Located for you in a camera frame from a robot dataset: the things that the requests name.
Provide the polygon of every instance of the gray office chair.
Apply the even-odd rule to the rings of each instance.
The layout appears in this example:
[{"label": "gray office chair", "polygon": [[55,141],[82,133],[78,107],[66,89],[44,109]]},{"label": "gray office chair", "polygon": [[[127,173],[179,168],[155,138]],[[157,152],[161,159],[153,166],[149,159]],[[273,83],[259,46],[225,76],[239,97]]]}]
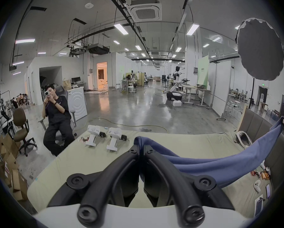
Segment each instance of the gray office chair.
[{"label": "gray office chair", "polygon": [[[68,100],[68,91],[65,91],[65,89],[63,88],[63,86],[57,86],[57,87],[55,87],[55,89],[56,89],[56,94],[57,94],[58,96],[63,95],[63,96],[65,96],[66,100]],[[75,111],[75,110],[70,110],[69,112],[72,114],[72,117],[73,117],[73,121],[72,121],[72,120],[70,121],[70,127],[71,127],[71,129],[73,130],[73,129],[77,126],[77,124],[76,124],[76,119],[75,119],[75,112],[76,112],[76,111]],[[45,124],[44,124],[44,119],[45,119],[45,118],[43,118],[42,120],[40,120],[39,123],[42,124],[42,127],[43,127],[44,130],[46,131],[46,127],[45,127]],[[60,131],[57,131],[57,133],[56,133],[56,140],[58,140],[58,141],[63,141],[63,139],[62,139],[62,134],[61,134]]]}]

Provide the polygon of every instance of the curtain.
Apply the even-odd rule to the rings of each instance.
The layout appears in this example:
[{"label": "curtain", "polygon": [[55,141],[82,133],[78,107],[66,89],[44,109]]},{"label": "curtain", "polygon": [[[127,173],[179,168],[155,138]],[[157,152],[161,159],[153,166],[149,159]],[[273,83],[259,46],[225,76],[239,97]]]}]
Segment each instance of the curtain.
[{"label": "curtain", "polygon": [[99,69],[98,74],[98,79],[104,79],[104,69]]}]

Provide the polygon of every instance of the yellow cable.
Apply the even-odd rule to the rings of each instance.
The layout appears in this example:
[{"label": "yellow cable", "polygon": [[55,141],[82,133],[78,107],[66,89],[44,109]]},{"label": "yellow cable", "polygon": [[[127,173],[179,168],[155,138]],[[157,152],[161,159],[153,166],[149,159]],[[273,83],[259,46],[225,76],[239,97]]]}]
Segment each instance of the yellow cable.
[{"label": "yellow cable", "polygon": [[[163,128],[163,129],[165,129],[165,131],[168,133],[168,131],[167,131],[167,129],[166,129],[165,127],[158,126],[158,125],[137,125],[137,126],[132,126],[132,125],[126,125],[126,124],[113,123],[113,122],[111,122],[110,120],[105,119],[105,118],[101,118],[101,117],[93,117],[92,119],[102,119],[102,120],[106,120],[106,121],[108,121],[108,122],[110,122],[110,123],[112,123],[112,124],[122,125],[122,126],[127,126],[127,127],[161,127],[161,128]],[[75,129],[75,130],[77,131],[77,130],[83,129],[83,128],[86,126],[87,122],[91,122],[92,119],[91,119],[91,120],[87,120],[86,123],[85,123],[85,125],[84,125],[83,127],[79,128],[79,129]]]}]

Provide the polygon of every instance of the monitor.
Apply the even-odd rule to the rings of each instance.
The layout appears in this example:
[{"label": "monitor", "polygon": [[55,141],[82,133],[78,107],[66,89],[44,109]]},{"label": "monitor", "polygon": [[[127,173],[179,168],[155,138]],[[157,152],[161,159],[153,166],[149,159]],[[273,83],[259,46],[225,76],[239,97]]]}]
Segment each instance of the monitor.
[{"label": "monitor", "polygon": [[79,82],[79,81],[81,81],[81,78],[80,78],[80,77],[71,78],[71,81],[72,81],[73,83]]}]

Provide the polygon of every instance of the blue cloth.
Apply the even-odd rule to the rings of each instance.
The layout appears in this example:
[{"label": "blue cloth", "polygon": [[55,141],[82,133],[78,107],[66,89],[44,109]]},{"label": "blue cloth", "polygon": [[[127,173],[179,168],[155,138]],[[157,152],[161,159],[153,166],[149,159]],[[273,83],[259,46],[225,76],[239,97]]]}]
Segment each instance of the blue cloth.
[{"label": "blue cloth", "polygon": [[141,154],[143,153],[143,146],[150,145],[173,163],[179,171],[194,176],[209,175],[222,188],[256,169],[271,152],[282,129],[281,118],[270,128],[269,132],[239,154],[219,159],[182,158],[159,143],[145,137],[136,137],[134,144],[140,146]]}]

